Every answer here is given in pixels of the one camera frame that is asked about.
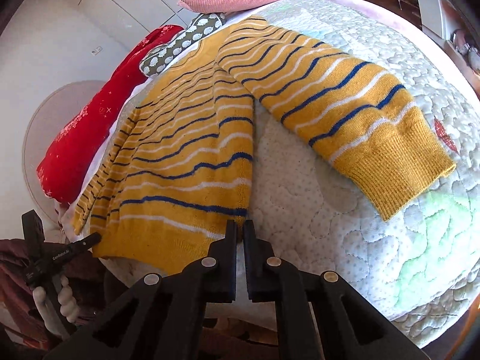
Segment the person's left hand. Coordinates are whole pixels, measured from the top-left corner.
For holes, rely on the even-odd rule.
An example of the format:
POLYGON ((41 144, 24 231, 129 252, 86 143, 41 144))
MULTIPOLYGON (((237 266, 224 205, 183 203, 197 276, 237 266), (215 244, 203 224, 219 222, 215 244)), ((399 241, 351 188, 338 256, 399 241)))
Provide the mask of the person's left hand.
MULTIPOLYGON (((58 282, 61 284, 61 289, 56 293, 57 301, 60 305, 59 313, 64 316, 70 324, 75 324, 80 313, 80 308, 75 297, 73 297, 68 278, 65 275, 61 275, 58 277, 58 282)), ((32 297, 46 329, 54 336, 66 340, 69 333, 60 322, 56 311, 49 305, 46 290, 43 287, 36 287, 32 290, 32 297)))

